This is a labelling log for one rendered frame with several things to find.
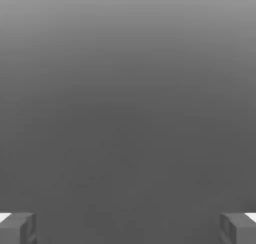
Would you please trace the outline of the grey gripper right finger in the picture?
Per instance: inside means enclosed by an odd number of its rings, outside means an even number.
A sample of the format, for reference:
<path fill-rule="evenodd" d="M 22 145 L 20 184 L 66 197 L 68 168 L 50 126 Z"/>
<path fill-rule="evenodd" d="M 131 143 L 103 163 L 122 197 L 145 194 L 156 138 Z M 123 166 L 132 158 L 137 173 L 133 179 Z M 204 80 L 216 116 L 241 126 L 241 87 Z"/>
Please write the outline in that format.
<path fill-rule="evenodd" d="M 256 244 L 256 212 L 221 213 L 220 244 Z"/>

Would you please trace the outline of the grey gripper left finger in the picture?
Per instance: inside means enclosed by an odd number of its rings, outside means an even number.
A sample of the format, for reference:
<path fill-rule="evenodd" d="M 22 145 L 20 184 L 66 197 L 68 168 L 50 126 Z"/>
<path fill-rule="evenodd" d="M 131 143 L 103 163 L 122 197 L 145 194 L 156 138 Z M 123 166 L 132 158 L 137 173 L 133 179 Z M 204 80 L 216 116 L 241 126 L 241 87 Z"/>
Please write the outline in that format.
<path fill-rule="evenodd" d="M 38 244 L 37 215 L 0 212 L 0 244 Z"/>

